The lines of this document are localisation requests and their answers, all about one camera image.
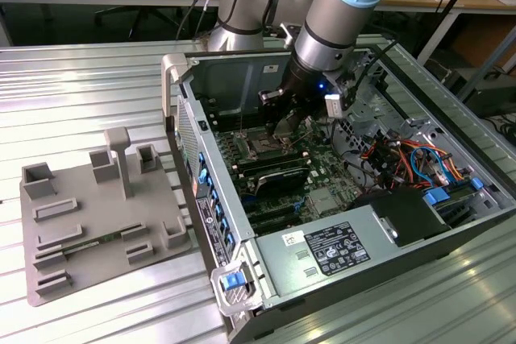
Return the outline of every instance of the robotic arm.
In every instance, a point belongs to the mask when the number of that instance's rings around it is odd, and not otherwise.
[[[321,107],[326,94],[325,88],[320,87],[327,81],[324,73],[344,66],[357,36],[379,1],[276,0],[272,24],[302,24],[300,22],[305,20],[281,85],[274,92],[260,93],[270,132],[280,135],[294,131],[302,119]],[[261,18],[253,18],[256,14],[253,10],[259,9],[263,13],[264,7],[259,7],[260,0],[238,0],[233,10],[235,16],[231,16],[228,3],[229,0],[221,0],[218,20],[223,25],[216,31],[218,34],[210,37],[209,48],[235,49],[239,39],[249,39],[252,33],[256,35],[254,43],[261,45]],[[233,47],[228,47],[228,44],[223,47],[221,36],[226,37],[226,42],[232,43]]]

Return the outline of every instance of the blue connector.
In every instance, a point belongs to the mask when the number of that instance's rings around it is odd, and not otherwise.
[[[227,219],[223,218],[220,222],[220,232],[224,235],[226,230],[229,230],[229,225],[227,224]]]
[[[199,184],[205,184],[208,179],[208,168],[203,168],[199,174]]]
[[[473,177],[471,179],[471,185],[473,186],[473,188],[475,190],[479,190],[479,189],[483,189],[484,188],[484,183],[482,183],[482,180],[480,180],[478,177]]]
[[[429,189],[424,198],[427,200],[429,205],[436,205],[441,201],[447,201],[450,196],[446,191],[444,191],[444,189],[439,187],[437,189]]]
[[[226,292],[228,290],[240,288],[247,283],[241,271],[228,274],[227,276],[223,277],[220,282],[222,282],[223,288]]]
[[[220,203],[217,203],[217,205],[215,206],[215,217],[217,218],[218,222],[220,222],[220,220],[222,219],[223,215],[224,215],[224,209],[220,205]]]
[[[235,246],[235,239],[233,238],[233,235],[229,233],[226,236],[226,244],[229,247],[229,250],[231,250]]]

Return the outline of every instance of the green circuit board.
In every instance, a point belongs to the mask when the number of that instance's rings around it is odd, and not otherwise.
[[[312,120],[300,125],[291,138],[275,139],[263,127],[215,133],[218,148],[242,205],[257,234],[344,211],[360,194],[342,160],[324,141],[324,131]],[[260,194],[260,178],[302,170],[306,179],[295,187]]]

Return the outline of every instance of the aluminum extrusion table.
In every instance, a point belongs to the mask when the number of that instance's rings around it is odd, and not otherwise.
[[[385,44],[378,36],[360,38],[366,41]],[[21,166],[41,160],[54,169],[85,164],[88,152],[104,145],[102,131],[124,125],[135,145],[154,144],[184,203],[161,121],[160,61],[170,52],[201,50],[188,42],[157,42],[0,53],[0,341],[227,342],[198,248],[38,308],[25,299]],[[389,56],[407,58],[401,48]],[[427,79],[430,88],[435,80],[416,70],[414,77]],[[477,129],[487,131],[482,124]],[[483,140],[486,152],[489,140],[490,133]],[[495,148],[493,158],[512,168],[510,149]],[[516,342],[514,278],[516,218],[448,257],[257,343]]]

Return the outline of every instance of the table leg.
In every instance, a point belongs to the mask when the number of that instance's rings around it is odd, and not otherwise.
[[[424,65],[427,62],[428,58],[430,58],[430,56],[437,48],[441,40],[443,40],[448,30],[450,30],[450,27],[452,27],[453,23],[457,20],[459,14],[459,12],[451,11],[448,15],[446,15],[446,18],[444,18],[443,22],[439,25],[439,27],[437,27],[437,30],[435,30],[435,33],[427,42],[427,45],[418,56],[418,62],[421,65]]]
[[[3,17],[3,13],[0,13],[0,48],[8,48],[13,43],[10,40],[9,31],[7,30],[6,20]]]
[[[465,101],[469,97],[469,94],[475,90],[476,85],[482,81],[485,75],[493,68],[498,62],[501,56],[503,56],[507,50],[513,47],[516,42],[516,26],[507,34],[507,36],[500,42],[497,48],[494,49],[493,54],[485,60],[483,65],[476,71],[475,75],[469,79],[464,87],[458,92],[457,97],[461,101]]]
[[[506,73],[510,73],[513,68],[516,68],[516,52],[509,58],[509,60],[501,68]]]

